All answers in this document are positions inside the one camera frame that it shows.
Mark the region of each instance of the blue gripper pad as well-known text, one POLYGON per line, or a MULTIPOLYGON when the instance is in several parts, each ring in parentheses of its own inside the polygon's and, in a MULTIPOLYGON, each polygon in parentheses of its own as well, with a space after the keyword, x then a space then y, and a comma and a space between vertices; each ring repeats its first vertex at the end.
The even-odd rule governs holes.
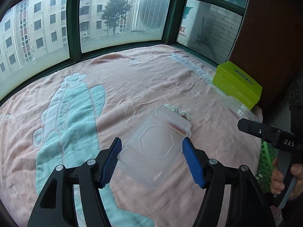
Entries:
POLYGON ((114 144, 113 149, 111 150, 110 154, 107 157, 104 166, 102 167, 102 177, 101 177, 101 185, 105 187, 108 184, 113 176, 114 170, 118 163, 118 154, 122 150, 122 141, 121 139, 117 139, 116 143, 114 144))
POLYGON ((203 188, 205 184, 203 168, 194 153, 195 147, 188 137, 183 140, 182 150, 194 182, 203 188))

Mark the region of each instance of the black oval logo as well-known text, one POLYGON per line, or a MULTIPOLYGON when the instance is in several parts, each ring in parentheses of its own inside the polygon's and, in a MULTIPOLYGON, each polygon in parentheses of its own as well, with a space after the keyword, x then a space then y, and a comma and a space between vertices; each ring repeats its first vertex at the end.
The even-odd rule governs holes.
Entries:
POLYGON ((241 77, 243 77, 245 80, 247 80, 247 82, 249 82, 250 84, 253 84, 247 77, 245 77, 241 72, 239 72, 238 70, 234 69, 234 71, 236 73, 238 73, 241 77))

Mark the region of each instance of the clear plastic lid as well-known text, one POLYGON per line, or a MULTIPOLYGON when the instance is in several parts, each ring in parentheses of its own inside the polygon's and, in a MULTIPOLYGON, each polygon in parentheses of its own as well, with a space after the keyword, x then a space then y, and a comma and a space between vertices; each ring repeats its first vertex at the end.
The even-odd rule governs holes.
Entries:
POLYGON ((189 121, 160 106, 122 148, 117 167, 146 188, 157 188, 182 153, 190 128, 189 121))
POLYGON ((222 98, 223 105, 237 118, 260 122, 259 119, 242 102, 233 96, 222 98))

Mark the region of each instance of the gray grip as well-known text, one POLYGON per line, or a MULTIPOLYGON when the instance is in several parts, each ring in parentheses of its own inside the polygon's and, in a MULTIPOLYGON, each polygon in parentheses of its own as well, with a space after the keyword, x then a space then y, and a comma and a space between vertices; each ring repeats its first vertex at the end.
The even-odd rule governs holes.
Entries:
MULTIPOLYGON (((281 150, 279 151, 279 153, 278 153, 278 170, 283 174, 282 182, 284 182, 285 176, 287 174, 290 160, 291 160, 291 153, 281 151, 281 150)), ((297 183, 297 177, 293 176, 288 189, 287 188, 284 189, 284 190, 287 190, 287 191, 285 193, 285 196, 284 196, 283 200, 281 201, 280 205, 278 206, 278 208, 284 208, 285 207, 285 204, 288 201, 289 196, 290 196, 291 192, 293 191, 294 186, 296 185, 296 183, 297 183)))

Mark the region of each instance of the transparent plastic lid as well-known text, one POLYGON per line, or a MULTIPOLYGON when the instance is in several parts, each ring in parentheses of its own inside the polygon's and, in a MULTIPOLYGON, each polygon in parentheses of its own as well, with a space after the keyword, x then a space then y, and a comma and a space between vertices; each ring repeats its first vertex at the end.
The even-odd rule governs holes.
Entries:
POLYGON ((223 105, 237 118, 260 122, 259 119, 242 102, 233 96, 222 98, 223 105))
POLYGON ((122 148, 117 167, 146 188, 157 188, 182 153, 190 128, 189 121, 160 106, 122 148))

